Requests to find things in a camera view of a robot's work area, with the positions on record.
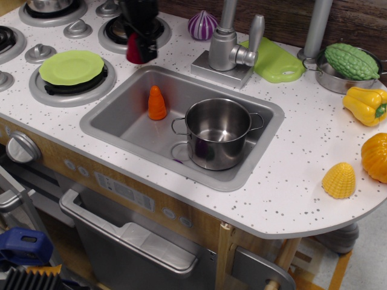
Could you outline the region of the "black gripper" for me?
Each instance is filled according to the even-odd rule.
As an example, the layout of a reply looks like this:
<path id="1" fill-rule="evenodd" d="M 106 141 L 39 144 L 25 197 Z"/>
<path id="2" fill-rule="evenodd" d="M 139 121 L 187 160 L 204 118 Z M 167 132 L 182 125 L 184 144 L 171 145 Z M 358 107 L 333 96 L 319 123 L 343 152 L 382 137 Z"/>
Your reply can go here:
<path id="1" fill-rule="evenodd" d="M 135 14 L 134 18 L 123 14 L 123 27 L 127 38 L 133 33 L 138 34 L 137 63 L 148 63 L 157 58 L 156 38 L 160 36 L 160 21 L 157 19 L 157 14 L 145 16 Z"/>

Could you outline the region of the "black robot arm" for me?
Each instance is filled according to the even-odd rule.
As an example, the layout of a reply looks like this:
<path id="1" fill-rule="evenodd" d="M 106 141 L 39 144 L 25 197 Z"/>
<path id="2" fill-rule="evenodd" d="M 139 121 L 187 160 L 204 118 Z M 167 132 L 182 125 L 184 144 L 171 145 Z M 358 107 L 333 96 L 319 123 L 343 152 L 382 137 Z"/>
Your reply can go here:
<path id="1" fill-rule="evenodd" d="M 126 58 L 134 64 L 145 64 L 157 58 L 157 36 L 160 26 L 157 1 L 119 1 L 127 40 Z"/>

